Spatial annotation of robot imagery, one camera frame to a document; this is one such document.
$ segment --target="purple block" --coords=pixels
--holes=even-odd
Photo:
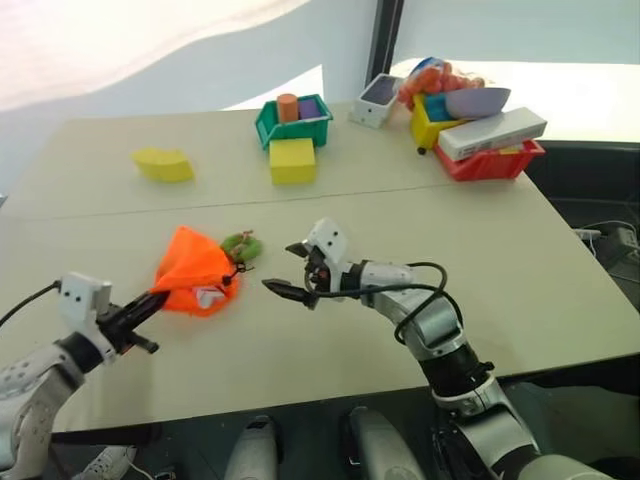
[[[300,120],[322,116],[318,109],[318,105],[316,105],[316,101],[313,98],[309,98],[308,100],[299,100],[298,113],[300,114]]]

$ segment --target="beige tabletop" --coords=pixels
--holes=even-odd
[[[316,149],[312,185],[275,187],[268,154],[254,127],[256,110],[151,117],[80,119],[65,124],[31,164],[2,207],[19,218],[65,218],[168,208],[286,201],[450,185],[431,154],[416,153],[409,114],[398,107],[383,131],[347,120],[333,105],[327,145]],[[144,178],[131,153],[181,149],[195,181],[158,184]]]
[[[155,266],[182,224],[216,239],[253,228],[265,243],[256,270],[244,277],[229,308],[207,320],[154,316],[140,332],[161,345],[158,353],[134,350],[89,374],[87,385],[60,412],[56,431],[424,385],[418,364],[375,311],[356,301],[327,300],[310,312],[261,285],[264,278],[302,278],[303,262],[283,247],[324,216],[344,228],[354,260],[444,265],[468,337],[499,375],[616,357],[640,347],[638,313],[525,181],[67,219],[0,216],[4,310],[72,270],[111,280],[112,300],[127,302],[151,285]],[[436,281],[426,271],[423,278]],[[49,294],[3,327],[0,365],[66,333],[55,295]]]

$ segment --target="orange cylinder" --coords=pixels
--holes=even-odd
[[[296,122],[298,120],[298,97],[290,93],[278,95],[278,121],[280,123]]]

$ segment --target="yellow sponge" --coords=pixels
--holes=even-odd
[[[189,159],[181,150],[143,148],[131,155],[142,174],[158,182],[184,182],[193,178]]]
[[[313,182],[316,178],[313,140],[272,140],[269,143],[269,165],[274,185]]]

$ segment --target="green plastic basket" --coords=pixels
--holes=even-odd
[[[276,102],[271,101],[264,104],[258,114],[258,118],[256,118],[256,130],[264,150],[267,149],[271,140],[281,140],[283,138],[310,138],[313,140],[314,147],[321,147],[327,143],[329,120],[333,120],[333,115],[329,111],[329,107],[320,98],[320,95],[298,97],[298,100],[308,99],[313,99],[316,102],[316,106],[322,116],[298,120],[297,122],[278,123]]]

